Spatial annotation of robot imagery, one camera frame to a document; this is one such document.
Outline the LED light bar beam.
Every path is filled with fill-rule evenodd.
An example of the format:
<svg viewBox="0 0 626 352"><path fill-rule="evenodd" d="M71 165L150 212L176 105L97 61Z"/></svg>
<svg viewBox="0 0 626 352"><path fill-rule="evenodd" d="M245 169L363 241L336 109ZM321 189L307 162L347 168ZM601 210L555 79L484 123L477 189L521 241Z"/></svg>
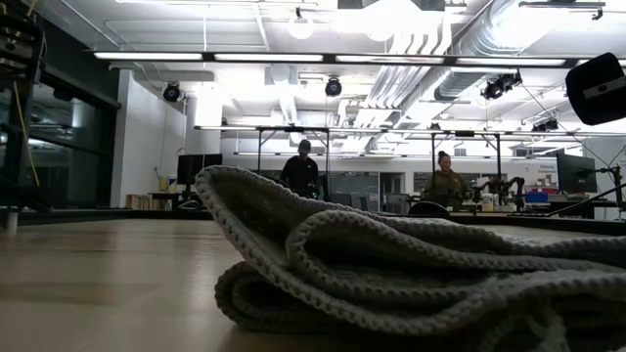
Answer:
<svg viewBox="0 0 626 352"><path fill-rule="evenodd" d="M587 58L549 57L474 57L451 55L391 55L278 52L167 52L167 51L94 51L92 55L108 62L219 63L219 64L297 64L356 66L445 66L574 68Z"/></svg>

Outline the white globe ceiling lamp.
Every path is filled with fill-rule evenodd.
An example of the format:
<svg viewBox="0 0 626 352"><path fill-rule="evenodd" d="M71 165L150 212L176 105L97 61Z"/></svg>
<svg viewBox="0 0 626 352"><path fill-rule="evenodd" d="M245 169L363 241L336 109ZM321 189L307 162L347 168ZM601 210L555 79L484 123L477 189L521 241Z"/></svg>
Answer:
<svg viewBox="0 0 626 352"><path fill-rule="evenodd" d="M314 21L311 18L293 16L288 24L288 33L298 40L310 38L314 29Z"/></svg>

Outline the thin black slanted rod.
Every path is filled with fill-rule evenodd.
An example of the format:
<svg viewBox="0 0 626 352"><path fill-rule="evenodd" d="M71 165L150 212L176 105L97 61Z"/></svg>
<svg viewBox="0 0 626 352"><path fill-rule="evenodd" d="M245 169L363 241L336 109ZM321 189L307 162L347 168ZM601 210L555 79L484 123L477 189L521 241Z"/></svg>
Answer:
<svg viewBox="0 0 626 352"><path fill-rule="evenodd" d="M547 214L547 217L552 217L552 216L555 216L555 215L559 215L559 214L565 213L567 211L570 211L570 210L573 210L573 209L576 209L576 208L579 208L579 207L592 206L592 205L594 205L596 203L599 203L600 205L611 205L612 204L612 205L616 206L614 200L604 199L604 195L603 195L603 193L601 193L601 194L598 194L597 196L594 196L592 198L588 198L588 199L585 199L585 200L573 203L572 205L569 205L569 206L557 209L557 210L555 210L553 212L550 212L550 213Z"/></svg>

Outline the black workstation frame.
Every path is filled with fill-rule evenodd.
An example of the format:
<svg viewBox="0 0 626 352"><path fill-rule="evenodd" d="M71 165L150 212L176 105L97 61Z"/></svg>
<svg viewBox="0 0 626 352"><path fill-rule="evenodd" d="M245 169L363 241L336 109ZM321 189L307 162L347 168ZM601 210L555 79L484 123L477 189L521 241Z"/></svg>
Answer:
<svg viewBox="0 0 626 352"><path fill-rule="evenodd" d="M431 170L431 175L429 176L429 178L430 178L430 177L433 175L433 173L434 173L434 172L438 169L437 159L438 159L438 153L441 151L441 150L439 150L439 149L436 147L436 142L434 141L434 136L431 136L431 138L430 138L430 146L431 146L431 162L432 162L432 167L433 167L433 169ZM471 195L471 194L472 194L472 189L473 189L474 187L477 187L477 186L479 186L479 185L481 185L481 184L482 184L482 183L481 183L481 184L479 184L479 185L474 186L473 188L471 188L471 187L470 187L469 182L468 182L468 181L466 181L466 183L467 183L467 185L468 185L468 187L469 187L469 192L468 192L468 195L467 195L467 197L466 197L466 198L468 198L468 197L469 197L469 195Z"/></svg>
<svg viewBox="0 0 626 352"><path fill-rule="evenodd" d="M195 125L193 129L198 133L201 141L209 143L209 138L215 137L211 144L219 148L224 160L229 164L228 158L234 155L253 156L252 169L257 173L261 171L261 157L264 154L270 156L298 156L297 147L302 139L309 133L313 141L322 143L325 152L323 170L330 170L330 129L328 127L293 126L293 125L220 125L206 126ZM269 144L269 149L263 151L263 147L273 138L280 134L286 134L287 140L282 146Z"/></svg>

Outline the black ceiling spotlight cluster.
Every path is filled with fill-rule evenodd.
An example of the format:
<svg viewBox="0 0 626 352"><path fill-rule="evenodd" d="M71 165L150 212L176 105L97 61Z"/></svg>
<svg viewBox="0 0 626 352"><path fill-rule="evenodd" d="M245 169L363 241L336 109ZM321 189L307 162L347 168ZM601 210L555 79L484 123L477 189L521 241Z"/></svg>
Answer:
<svg viewBox="0 0 626 352"><path fill-rule="evenodd" d="M491 78L486 81L486 85L481 90L480 96L485 100L497 100L521 83L522 77L519 71L501 74L496 78Z"/></svg>

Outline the grey waffle microfiber towel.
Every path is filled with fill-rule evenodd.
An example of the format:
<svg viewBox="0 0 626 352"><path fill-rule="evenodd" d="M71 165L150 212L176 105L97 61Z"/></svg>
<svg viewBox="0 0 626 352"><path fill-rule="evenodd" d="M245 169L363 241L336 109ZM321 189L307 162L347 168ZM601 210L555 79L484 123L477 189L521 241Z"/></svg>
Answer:
<svg viewBox="0 0 626 352"><path fill-rule="evenodd" d="M244 329L370 332L433 352L626 352L626 237L378 215L232 166L203 169L196 189L242 256L214 293Z"/></svg>

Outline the black computer monitor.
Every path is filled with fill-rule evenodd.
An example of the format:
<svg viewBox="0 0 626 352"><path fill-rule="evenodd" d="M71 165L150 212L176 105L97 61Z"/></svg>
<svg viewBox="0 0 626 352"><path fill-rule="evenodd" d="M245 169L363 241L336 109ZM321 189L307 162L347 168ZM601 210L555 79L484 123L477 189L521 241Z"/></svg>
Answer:
<svg viewBox="0 0 626 352"><path fill-rule="evenodd" d="M596 164L593 158L558 154L559 190L566 194L595 193L597 191Z"/></svg>
<svg viewBox="0 0 626 352"><path fill-rule="evenodd" d="M183 154L178 156L177 183L182 186L192 185L196 175L204 168L221 165L223 154Z"/></svg>

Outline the person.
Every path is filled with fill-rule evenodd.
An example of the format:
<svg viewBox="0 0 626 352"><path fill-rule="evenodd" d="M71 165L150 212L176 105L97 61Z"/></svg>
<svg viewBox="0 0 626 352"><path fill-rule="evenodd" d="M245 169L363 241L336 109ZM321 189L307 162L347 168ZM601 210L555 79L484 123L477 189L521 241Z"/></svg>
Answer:
<svg viewBox="0 0 626 352"><path fill-rule="evenodd" d="M284 186L304 198L315 198L318 195L319 169L318 164L309 156L310 152L311 143L301 140L297 155L287 160L280 176Z"/></svg>
<svg viewBox="0 0 626 352"><path fill-rule="evenodd" d="M469 187L462 176L452 169L450 155L440 151L437 164L438 169L426 183L424 199L459 211L468 195Z"/></svg>

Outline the wooden crates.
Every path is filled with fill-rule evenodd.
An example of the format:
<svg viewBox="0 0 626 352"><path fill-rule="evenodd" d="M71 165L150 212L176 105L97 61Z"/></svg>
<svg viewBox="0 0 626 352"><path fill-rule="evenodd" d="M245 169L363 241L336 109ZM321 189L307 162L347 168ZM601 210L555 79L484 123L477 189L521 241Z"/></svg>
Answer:
<svg viewBox="0 0 626 352"><path fill-rule="evenodd" d="M169 200L158 195L128 194L125 196L125 207L131 210L164 211L169 209Z"/></svg>

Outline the black aluminium table frame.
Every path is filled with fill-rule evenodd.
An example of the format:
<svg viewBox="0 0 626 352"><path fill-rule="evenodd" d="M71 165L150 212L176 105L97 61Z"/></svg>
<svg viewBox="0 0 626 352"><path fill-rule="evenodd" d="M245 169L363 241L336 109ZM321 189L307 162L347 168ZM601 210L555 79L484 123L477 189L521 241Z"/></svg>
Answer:
<svg viewBox="0 0 626 352"><path fill-rule="evenodd" d="M426 225L461 225L477 226L513 226L522 228L536 228L541 230L569 231L593 235L626 237L626 222L624 221L596 221L576 220L568 218L552 218L540 216L444 216L442 218L416 217L410 215L380 215L372 212L360 211L347 207L331 207L321 210L290 210L281 211L276 215L265 212L247 210L235 213L227 209L207 211L152 211L152 210L80 210L50 212L19 212L20 225L66 223L80 221L103 221L112 219L141 218L141 219L174 219L174 220L212 220L222 227L244 224L269 226L281 231L290 231L299 225L313 226L315 224L335 224L340 227L348 225L374 226L374 228L393 227L399 232L423 231Z"/></svg>

